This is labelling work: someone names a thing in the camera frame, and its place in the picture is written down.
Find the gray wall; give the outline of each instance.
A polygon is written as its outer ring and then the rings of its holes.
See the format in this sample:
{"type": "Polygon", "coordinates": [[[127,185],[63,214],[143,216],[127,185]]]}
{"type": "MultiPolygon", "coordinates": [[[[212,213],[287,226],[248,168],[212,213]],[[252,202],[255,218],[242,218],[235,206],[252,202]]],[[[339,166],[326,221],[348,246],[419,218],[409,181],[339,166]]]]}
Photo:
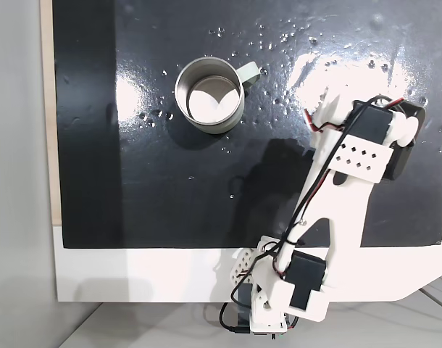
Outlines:
{"type": "Polygon", "coordinates": [[[0,1],[0,347],[58,347],[96,304],[56,302],[38,0],[0,1]]]}

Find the white floor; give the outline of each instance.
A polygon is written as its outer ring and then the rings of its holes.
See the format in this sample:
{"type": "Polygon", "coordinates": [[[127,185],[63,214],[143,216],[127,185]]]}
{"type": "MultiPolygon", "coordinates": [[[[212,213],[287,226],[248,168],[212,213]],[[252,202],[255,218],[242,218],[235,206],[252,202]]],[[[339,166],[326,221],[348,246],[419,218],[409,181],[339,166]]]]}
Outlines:
{"type": "MultiPolygon", "coordinates": [[[[426,289],[442,301],[442,279],[426,289]]],[[[322,323],[303,320],[277,341],[221,329],[219,309],[212,303],[102,304],[61,348],[442,347],[442,307],[419,291],[398,302],[331,304],[322,323]]],[[[234,324],[233,315],[226,321],[234,324]]]]}

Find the cable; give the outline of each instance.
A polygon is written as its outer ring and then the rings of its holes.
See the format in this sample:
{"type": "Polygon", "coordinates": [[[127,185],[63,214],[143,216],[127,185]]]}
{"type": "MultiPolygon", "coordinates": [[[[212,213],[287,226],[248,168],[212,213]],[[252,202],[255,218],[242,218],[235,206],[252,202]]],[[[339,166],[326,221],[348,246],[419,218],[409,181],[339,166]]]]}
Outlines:
{"type": "Polygon", "coordinates": [[[267,252],[257,256],[254,258],[253,262],[251,263],[251,266],[249,268],[249,270],[247,270],[247,273],[245,273],[245,275],[242,277],[242,279],[237,283],[237,285],[234,287],[234,289],[231,291],[230,293],[230,299],[233,300],[233,302],[235,304],[237,304],[238,306],[244,307],[244,308],[248,308],[251,309],[251,306],[248,304],[244,304],[242,302],[239,302],[235,297],[235,292],[238,290],[238,288],[241,287],[242,283],[247,279],[247,277],[250,275],[250,273],[252,272],[253,268],[255,267],[256,263],[258,261],[260,261],[261,259],[265,258],[268,255],[271,255],[273,252],[275,252],[280,246],[280,242],[277,243],[276,245],[274,245],[271,249],[269,249],[267,252]]]}
{"type": "Polygon", "coordinates": [[[323,177],[323,175],[325,174],[326,170],[329,167],[330,161],[332,161],[332,158],[334,157],[335,153],[337,152],[339,146],[343,143],[343,140],[345,139],[345,137],[350,133],[351,129],[353,128],[354,124],[356,123],[356,121],[358,120],[359,116],[374,102],[376,102],[377,100],[386,100],[388,102],[391,102],[392,99],[387,97],[387,96],[383,96],[383,95],[379,95],[379,96],[374,96],[371,99],[369,99],[368,101],[366,101],[363,105],[361,105],[358,109],[356,109],[355,112],[352,112],[350,114],[351,120],[349,125],[347,125],[343,132],[342,135],[340,136],[340,138],[337,140],[337,142],[335,143],[335,146],[333,147],[333,149],[330,151],[328,158],[325,160],[324,165],[321,168],[321,171],[319,172],[319,174],[316,177],[316,180],[314,181],[314,183],[311,185],[311,187],[309,188],[308,192],[305,194],[304,198],[300,201],[300,204],[298,205],[298,207],[295,209],[295,212],[293,213],[293,216],[291,218],[290,223],[288,224],[287,229],[285,230],[281,241],[285,240],[288,238],[288,235],[290,234],[290,232],[292,231],[292,229],[298,224],[298,222],[296,223],[295,221],[297,220],[297,217],[299,216],[300,211],[303,209],[304,205],[309,201],[310,196],[312,195],[312,193],[314,192],[314,190],[317,188],[317,186],[319,185],[319,182],[321,181],[321,178],[323,177]]]}
{"type": "Polygon", "coordinates": [[[221,310],[220,310],[220,324],[223,328],[226,330],[233,332],[235,334],[249,334],[250,333],[250,327],[249,326],[229,326],[224,322],[224,312],[226,311],[226,307],[228,306],[227,302],[224,302],[222,304],[221,310]]]}
{"type": "Polygon", "coordinates": [[[251,274],[254,266],[256,265],[256,263],[263,259],[266,256],[271,255],[273,252],[275,252],[277,249],[280,249],[282,247],[282,245],[284,245],[285,241],[287,241],[289,234],[291,233],[292,229],[299,223],[299,222],[295,222],[297,220],[297,217],[299,216],[300,211],[303,209],[303,207],[305,206],[306,203],[309,203],[309,200],[312,198],[312,195],[314,194],[314,192],[316,191],[317,188],[319,188],[320,182],[322,180],[322,178],[324,177],[324,175],[326,174],[329,164],[332,161],[332,158],[334,157],[335,153],[337,152],[338,148],[340,147],[340,145],[343,143],[343,140],[345,139],[345,137],[349,134],[350,130],[353,128],[354,124],[356,123],[356,121],[358,120],[358,118],[361,116],[361,114],[374,102],[376,102],[377,100],[386,100],[387,102],[392,102],[392,99],[387,97],[387,96],[383,96],[383,95],[378,95],[378,96],[374,96],[371,99],[369,99],[368,101],[366,101],[363,105],[361,105],[358,109],[356,109],[356,111],[352,112],[349,116],[349,119],[347,120],[347,122],[349,121],[348,125],[345,125],[345,128],[342,132],[342,135],[340,136],[340,138],[337,140],[337,142],[335,143],[333,149],[330,151],[328,158],[325,160],[324,165],[321,168],[321,171],[319,172],[318,176],[316,177],[316,179],[314,180],[314,183],[311,185],[311,187],[309,188],[308,192],[305,194],[304,198],[300,201],[298,207],[295,209],[295,211],[293,212],[293,216],[291,218],[290,223],[287,226],[287,229],[285,230],[285,232],[283,233],[283,235],[281,236],[279,242],[274,245],[270,250],[268,250],[267,252],[255,257],[254,261],[252,262],[249,270],[247,271],[247,273],[243,276],[243,278],[237,283],[237,285],[234,287],[234,289],[232,290],[232,292],[230,293],[230,299],[236,303],[238,306],[241,307],[245,307],[248,309],[251,309],[251,306],[241,303],[239,302],[235,297],[235,293],[237,292],[237,290],[240,288],[240,286],[243,284],[243,282],[247,279],[247,277],[251,274]]]}
{"type": "Polygon", "coordinates": [[[426,290],[424,290],[424,288],[419,289],[419,291],[421,291],[425,296],[427,296],[429,299],[431,299],[432,301],[434,301],[437,305],[439,305],[440,307],[442,307],[442,301],[440,301],[439,299],[437,299],[436,297],[432,296],[431,294],[429,294],[428,292],[426,292],[426,290]]]}
{"type": "Polygon", "coordinates": [[[298,323],[300,317],[295,317],[293,319],[293,322],[291,323],[291,325],[288,327],[288,329],[290,330],[291,328],[295,328],[296,324],[298,323]]]}
{"type": "Polygon", "coordinates": [[[225,328],[226,330],[229,330],[229,331],[233,331],[233,329],[234,329],[234,327],[233,326],[229,326],[229,325],[226,325],[226,323],[224,322],[224,311],[226,310],[226,307],[228,306],[228,303],[227,302],[224,302],[224,304],[222,305],[222,307],[221,307],[221,310],[220,310],[220,324],[221,324],[221,326],[223,327],[223,328],[225,328]]]}

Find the white base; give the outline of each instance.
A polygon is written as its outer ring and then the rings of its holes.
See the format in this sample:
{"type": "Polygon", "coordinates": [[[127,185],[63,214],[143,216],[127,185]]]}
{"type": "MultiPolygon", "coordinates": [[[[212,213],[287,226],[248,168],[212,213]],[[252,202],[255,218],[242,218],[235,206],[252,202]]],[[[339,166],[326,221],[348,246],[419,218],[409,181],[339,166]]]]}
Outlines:
{"type": "MultiPolygon", "coordinates": [[[[65,249],[54,226],[60,302],[227,302],[240,249],[65,249]]],[[[299,249],[325,257],[328,248],[299,249]]],[[[442,276],[442,245],[361,248],[331,302],[394,301],[442,276]]]]}

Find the metal cup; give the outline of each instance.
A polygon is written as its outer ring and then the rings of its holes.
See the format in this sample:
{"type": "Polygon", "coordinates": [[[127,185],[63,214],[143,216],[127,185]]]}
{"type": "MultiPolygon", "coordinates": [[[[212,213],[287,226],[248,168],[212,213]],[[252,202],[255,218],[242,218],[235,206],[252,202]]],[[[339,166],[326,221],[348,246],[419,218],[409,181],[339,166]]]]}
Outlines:
{"type": "Polygon", "coordinates": [[[241,119],[244,89],[257,82],[259,76],[255,62],[236,70],[220,58],[198,58],[180,72],[175,87],[176,102],[185,118],[201,131],[224,133],[241,119]]]}

